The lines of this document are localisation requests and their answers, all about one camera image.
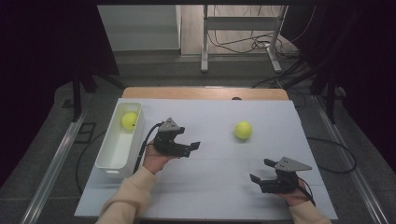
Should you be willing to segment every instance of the yellow-green tennis ball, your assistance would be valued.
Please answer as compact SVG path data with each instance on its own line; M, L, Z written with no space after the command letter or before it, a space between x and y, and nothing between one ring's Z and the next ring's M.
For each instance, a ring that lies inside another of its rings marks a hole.
M137 115L134 112L128 112L122 116L121 124L126 130L133 130L136 125Z
M233 128L233 133L240 139L248 139L253 132L251 125L247 121L238 122Z

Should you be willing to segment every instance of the white wall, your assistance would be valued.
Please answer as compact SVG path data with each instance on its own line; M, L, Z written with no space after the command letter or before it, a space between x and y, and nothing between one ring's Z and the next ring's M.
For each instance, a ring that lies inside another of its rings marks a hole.
M113 51L180 49L180 6L98 6Z

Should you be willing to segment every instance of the gray floor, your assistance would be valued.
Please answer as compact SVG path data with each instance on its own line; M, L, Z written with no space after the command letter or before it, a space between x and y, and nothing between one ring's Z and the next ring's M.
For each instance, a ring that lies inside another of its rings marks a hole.
M116 54L121 76L114 77L126 86L224 86L251 87L257 81L277 76L265 55L225 57L211 56L209 72L200 72L199 57L173 55ZM288 68L294 60L283 60ZM95 122L96 136L107 128L110 116L122 90L95 77L99 89L89 105L84 122ZM288 91L300 115L306 136L330 139L313 97L309 94L308 79ZM268 88L268 84L258 88ZM7 183L0 189L0 223L18 223L35 194L47 167L73 117L72 108L63 108L64 101L72 99L71 84L59 88L54 96L55 104L49 116L14 170ZM355 154L359 169L373 190L389 223L396 223L396 176L381 155L336 101L336 127L346 146ZM77 140L87 136L80 134ZM85 149L78 167L78 179L83 187L101 146L103 136L87 144L74 144L62 171L50 193L37 223L94 223L94 219L74 217L79 198L75 173L78 157ZM333 169L343 169L337 147L309 141L318 164ZM321 172L339 220L336 223L375 223L355 186L351 175L334 175Z

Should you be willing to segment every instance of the human hand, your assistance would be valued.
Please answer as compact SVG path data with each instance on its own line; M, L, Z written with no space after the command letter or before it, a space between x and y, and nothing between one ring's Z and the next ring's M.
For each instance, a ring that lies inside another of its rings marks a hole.
M299 182L299 185L303 189L305 189L304 181L299 179L298 182ZM276 195L281 197L281 198L283 198L290 207L293 207L293 206L298 205L300 203L305 203L305 202L309 201L309 199L298 189L295 189L291 193L276 194Z
M170 160L175 159L177 157L167 156L161 154L155 146L153 145L153 141L148 143L146 146L145 158L143 160L143 166L148 169L152 174L157 174L157 172L161 171L161 169L168 163Z

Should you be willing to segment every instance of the human arm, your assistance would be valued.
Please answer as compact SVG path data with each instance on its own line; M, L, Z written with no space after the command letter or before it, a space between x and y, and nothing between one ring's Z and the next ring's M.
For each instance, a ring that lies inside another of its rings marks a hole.
M300 179L299 185L305 189L304 182ZM288 194L277 194L289 205L289 210L295 224L330 224L330 220L323 216L319 210L298 189Z
M132 223L149 208L150 192L157 180L155 175L173 158L148 144L142 166L122 181L117 192L104 204L96 223Z

